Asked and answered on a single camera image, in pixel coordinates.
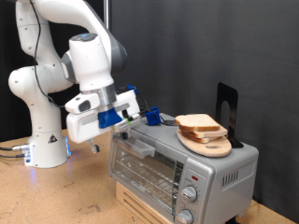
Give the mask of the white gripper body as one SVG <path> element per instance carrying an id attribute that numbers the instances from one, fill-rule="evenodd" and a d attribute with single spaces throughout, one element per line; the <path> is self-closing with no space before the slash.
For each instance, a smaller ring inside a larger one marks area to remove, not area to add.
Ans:
<path id="1" fill-rule="evenodd" d="M 109 131 L 122 132 L 140 121 L 134 91 L 117 95 L 112 105 L 102 105 L 96 93 L 80 93 L 64 107 L 69 112 L 66 118 L 69 137 L 76 143 Z"/>

